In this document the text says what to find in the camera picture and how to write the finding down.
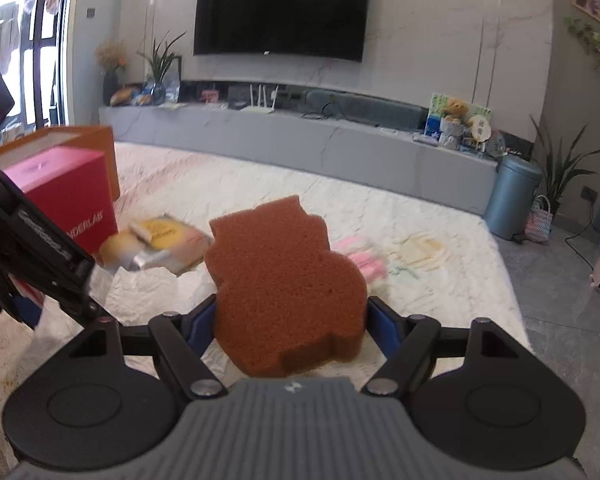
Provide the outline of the pink white crochet item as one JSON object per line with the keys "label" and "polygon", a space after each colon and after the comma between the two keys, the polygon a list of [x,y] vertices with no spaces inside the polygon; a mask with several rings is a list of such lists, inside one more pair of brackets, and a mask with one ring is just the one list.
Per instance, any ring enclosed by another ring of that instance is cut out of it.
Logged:
{"label": "pink white crochet item", "polygon": [[348,236],[333,244],[332,249],[345,255],[358,267],[368,286],[388,278],[387,258],[369,238]]}

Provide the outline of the brown cat-shaped sponge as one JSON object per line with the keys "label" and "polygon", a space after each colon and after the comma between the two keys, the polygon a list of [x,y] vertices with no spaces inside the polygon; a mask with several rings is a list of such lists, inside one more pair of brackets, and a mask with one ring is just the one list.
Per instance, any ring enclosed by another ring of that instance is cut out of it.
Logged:
{"label": "brown cat-shaped sponge", "polygon": [[291,195],[215,218],[204,263],[215,339],[246,375],[281,378],[361,351],[367,286],[325,221]]}

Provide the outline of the white paper towel sheet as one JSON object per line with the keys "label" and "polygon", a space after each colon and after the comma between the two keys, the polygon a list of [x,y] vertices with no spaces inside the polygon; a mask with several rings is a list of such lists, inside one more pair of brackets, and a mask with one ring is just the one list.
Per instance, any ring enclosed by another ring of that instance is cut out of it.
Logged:
{"label": "white paper towel sheet", "polygon": [[90,293],[123,325],[144,325],[164,312],[186,314],[216,292],[204,263],[175,275],[166,268],[115,274],[96,266]]}

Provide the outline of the red lidded plastic box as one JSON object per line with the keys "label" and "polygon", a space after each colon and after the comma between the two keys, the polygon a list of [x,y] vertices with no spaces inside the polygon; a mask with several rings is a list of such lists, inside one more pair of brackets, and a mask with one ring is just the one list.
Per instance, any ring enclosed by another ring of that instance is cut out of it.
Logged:
{"label": "red lidded plastic box", "polygon": [[117,234],[105,154],[55,146],[5,169],[27,198],[94,256]]}

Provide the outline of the yellow snack packet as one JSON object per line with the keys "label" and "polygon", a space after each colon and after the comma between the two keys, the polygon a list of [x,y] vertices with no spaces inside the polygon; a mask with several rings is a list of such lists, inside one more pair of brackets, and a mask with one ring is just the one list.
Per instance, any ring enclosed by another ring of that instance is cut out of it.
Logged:
{"label": "yellow snack packet", "polygon": [[111,274],[165,268],[180,275],[201,263],[210,245],[211,237],[196,226],[161,216],[130,222],[102,243],[98,258]]}

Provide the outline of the pastel woven basket bag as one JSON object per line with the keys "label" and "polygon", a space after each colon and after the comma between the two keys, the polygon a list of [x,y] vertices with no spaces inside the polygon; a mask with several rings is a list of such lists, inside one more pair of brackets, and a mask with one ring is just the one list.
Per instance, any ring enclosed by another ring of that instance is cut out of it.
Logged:
{"label": "pastel woven basket bag", "polygon": [[550,239],[553,214],[550,209],[550,201],[545,195],[537,195],[531,205],[524,236],[527,240],[535,243],[546,243]]}

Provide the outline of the blue metal trash bin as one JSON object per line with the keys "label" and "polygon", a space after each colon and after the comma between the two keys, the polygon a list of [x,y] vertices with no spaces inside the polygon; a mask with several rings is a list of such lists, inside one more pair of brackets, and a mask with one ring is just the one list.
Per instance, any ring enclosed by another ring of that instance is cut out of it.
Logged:
{"label": "blue metal trash bin", "polygon": [[511,154],[496,167],[496,179],[483,220],[489,231],[503,240],[524,232],[542,171],[535,162]]}

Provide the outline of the teddy bear on stand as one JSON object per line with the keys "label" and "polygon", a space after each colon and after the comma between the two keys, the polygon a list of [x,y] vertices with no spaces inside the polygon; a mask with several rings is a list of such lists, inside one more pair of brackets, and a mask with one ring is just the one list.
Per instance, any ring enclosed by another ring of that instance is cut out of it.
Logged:
{"label": "teddy bear on stand", "polygon": [[468,110],[468,104],[459,99],[448,99],[442,108],[439,142],[444,148],[452,151],[457,149],[460,139],[465,134]]}

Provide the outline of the dried flowers in vase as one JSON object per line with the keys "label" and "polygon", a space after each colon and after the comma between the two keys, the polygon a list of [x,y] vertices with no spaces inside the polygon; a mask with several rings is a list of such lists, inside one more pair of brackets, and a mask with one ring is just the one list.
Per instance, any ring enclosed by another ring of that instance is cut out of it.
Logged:
{"label": "dried flowers in vase", "polygon": [[122,42],[112,39],[103,41],[95,50],[96,63],[102,70],[102,104],[110,104],[120,89],[120,74],[125,70],[126,57]]}

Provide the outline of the green plant in vase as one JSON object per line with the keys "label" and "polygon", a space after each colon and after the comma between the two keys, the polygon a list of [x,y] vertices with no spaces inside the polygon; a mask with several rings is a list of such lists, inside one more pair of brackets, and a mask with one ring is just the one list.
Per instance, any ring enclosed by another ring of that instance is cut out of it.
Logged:
{"label": "green plant in vase", "polygon": [[136,52],[136,54],[149,65],[152,77],[150,95],[151,103],[154,105],[162,105],[166,102],[166,87],[164,86],[163,81],[166,72],[171,67],[174,58],[176,58],[176,54],[172,51],[172,47],[184,36],[185,32],[182,32],[170,41],[166,40],[166,37],[163,37],[160,41],[154,39],[152,40],[149,54],[142,51]]}

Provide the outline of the potted snake plant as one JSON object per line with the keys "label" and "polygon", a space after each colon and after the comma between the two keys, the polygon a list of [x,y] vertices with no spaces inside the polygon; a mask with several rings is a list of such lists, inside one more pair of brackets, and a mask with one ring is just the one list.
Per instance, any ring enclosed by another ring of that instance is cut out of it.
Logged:
{"label": "potted snake plant", "polygon": [[544,154],[542,175],[545,196],[550,203],[550,210],[556,214],[568,184],[577,177],[596,174],[595,170],[584,168],[582,162],[600,155],[600,148],[588,152],[577,151],[588,125],[582,126],[568,146],[565,146],[563,138],[560,138],[557,146],[554,146],[548,129],[541,127],[533,116],[530,119],[536,133],[536,140],[540,142],[540,149]]}

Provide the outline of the white wifi router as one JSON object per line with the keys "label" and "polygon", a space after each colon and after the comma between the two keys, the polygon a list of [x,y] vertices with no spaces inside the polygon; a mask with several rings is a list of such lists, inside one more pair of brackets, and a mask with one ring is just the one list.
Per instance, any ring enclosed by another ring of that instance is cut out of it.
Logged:
{"label": "white wifi router", "polygon": [[243,112],[269,115],[276,109],[277,95],[279,86],[268,91],[266,84],[259,84],[255,87],[249,86],[249,102],[242,108]]}

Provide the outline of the hanging ivy vine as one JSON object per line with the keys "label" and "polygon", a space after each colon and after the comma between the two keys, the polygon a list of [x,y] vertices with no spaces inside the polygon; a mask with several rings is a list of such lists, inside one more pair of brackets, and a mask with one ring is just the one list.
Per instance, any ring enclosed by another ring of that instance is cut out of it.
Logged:
{"label": "hanging ivy vine", "polygon": [[580,44],[583,52],[592,58],[593,68],[600,73],[600,32],[583,18],[564,18],[568,34]]}

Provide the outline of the wall mounted black television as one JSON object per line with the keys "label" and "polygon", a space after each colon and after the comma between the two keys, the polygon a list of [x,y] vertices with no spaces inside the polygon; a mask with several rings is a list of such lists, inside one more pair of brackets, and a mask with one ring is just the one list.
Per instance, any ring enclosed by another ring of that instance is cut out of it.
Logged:
{"label": "wall mounted black television", "polygon": [[361,62],[368,0],[197,0],[196,55],[304,55]]}

